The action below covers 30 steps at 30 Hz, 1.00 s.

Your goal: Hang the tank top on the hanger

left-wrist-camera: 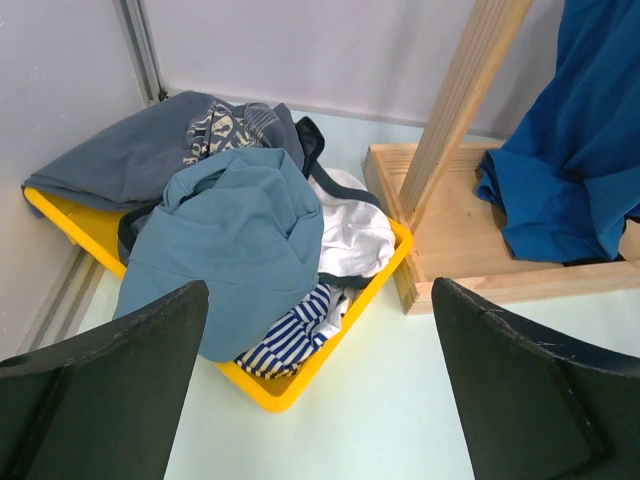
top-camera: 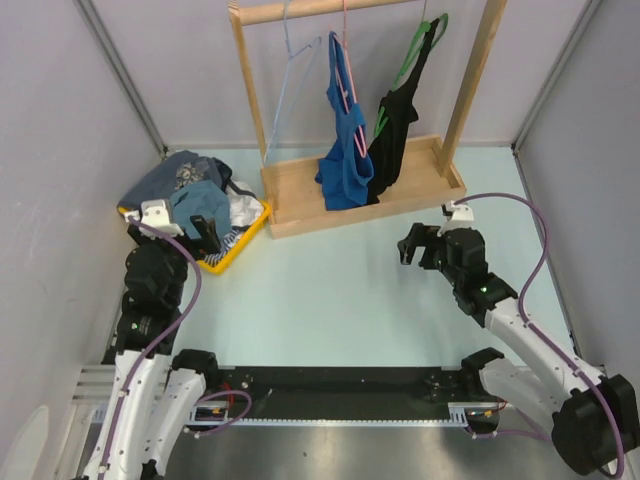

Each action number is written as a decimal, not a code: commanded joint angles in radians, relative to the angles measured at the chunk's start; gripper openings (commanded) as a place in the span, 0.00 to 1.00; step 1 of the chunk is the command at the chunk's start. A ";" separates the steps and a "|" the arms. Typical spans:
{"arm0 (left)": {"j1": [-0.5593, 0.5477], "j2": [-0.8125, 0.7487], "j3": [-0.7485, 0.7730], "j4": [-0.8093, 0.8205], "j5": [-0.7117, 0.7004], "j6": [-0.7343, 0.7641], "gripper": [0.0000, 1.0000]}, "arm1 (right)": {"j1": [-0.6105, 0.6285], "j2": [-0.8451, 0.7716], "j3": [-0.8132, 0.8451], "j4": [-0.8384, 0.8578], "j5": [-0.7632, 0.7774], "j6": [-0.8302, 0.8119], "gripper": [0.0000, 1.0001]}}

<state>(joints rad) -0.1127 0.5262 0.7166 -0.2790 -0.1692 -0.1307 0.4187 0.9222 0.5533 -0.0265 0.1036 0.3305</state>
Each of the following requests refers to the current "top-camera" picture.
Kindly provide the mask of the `grey-blue tank top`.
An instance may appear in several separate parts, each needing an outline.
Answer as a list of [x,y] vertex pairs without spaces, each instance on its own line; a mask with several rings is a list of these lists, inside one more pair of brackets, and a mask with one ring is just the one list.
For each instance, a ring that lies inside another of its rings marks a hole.
[[227,235],[232,229],[229,198],[210,180],[191,183],[175,191],[169,201],[174,222],[192,240],[201,238],[191,222],[192,216],[200,215],[206,222],[213,220],[219,237]]

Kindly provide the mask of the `light blue wire hanger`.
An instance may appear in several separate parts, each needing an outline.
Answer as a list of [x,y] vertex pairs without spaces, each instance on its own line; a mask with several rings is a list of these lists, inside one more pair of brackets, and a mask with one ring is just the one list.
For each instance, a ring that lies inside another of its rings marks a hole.
[[266,150],[262,154],[262,166],[268,165],[273,157],[273,152],[279,144],[281,134],[295,109],[301,91],[307,82],[311,70],[316,63],[318,54],[322,46],[322,37],[317,35],[312,37],[305,44],[295,46],[292,44],[288,26],[290,7],[292,2],[285,1],[283,8],[283,29],[285,35],[285,46],[287,62],[285,65],[283,82],[279,94],[278,104],[273,119],[273,129]]

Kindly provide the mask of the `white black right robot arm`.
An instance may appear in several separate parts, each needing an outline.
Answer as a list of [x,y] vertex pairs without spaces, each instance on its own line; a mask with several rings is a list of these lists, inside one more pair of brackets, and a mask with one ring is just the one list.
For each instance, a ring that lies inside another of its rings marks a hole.
[[415,223],[399,241],[400,261],[412,262],[417,248],[425,270],[440,272],[462,312],[504,342],[524,362],[520,369],[486,351],[480,366],[461,376],[473,401],[490,395],[535,422],[563,461],[589,475],[639,446],[634,387],[621,375],[608,377],[575,353],[557,345],[542,326],[521,312],[516,291],[490,272],[479,231]]

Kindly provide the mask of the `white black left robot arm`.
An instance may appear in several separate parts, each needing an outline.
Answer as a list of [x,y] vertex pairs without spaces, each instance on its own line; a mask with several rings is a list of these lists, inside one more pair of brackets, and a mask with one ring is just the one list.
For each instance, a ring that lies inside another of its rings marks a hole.
[[178,235],[130,212],[136,246],[126,259],[121,317],[111,348],[114,379],[102,428],[84,467],[85,479],[161,479],[197,400],[221,387],[212,352],[173,350],[180,325],[195,306],[181,303],[194,249]]

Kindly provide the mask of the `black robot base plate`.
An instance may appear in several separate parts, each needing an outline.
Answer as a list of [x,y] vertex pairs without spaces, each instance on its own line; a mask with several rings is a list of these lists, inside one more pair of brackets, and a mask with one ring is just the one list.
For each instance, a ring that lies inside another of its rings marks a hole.
[[255,423],[382,426],[449,420],[458,405],[479,417],[506,406],[471,373],[442,367],[244,366],[220,370],[207,392],[223,394],[216,412],[231,419],[248,408]]

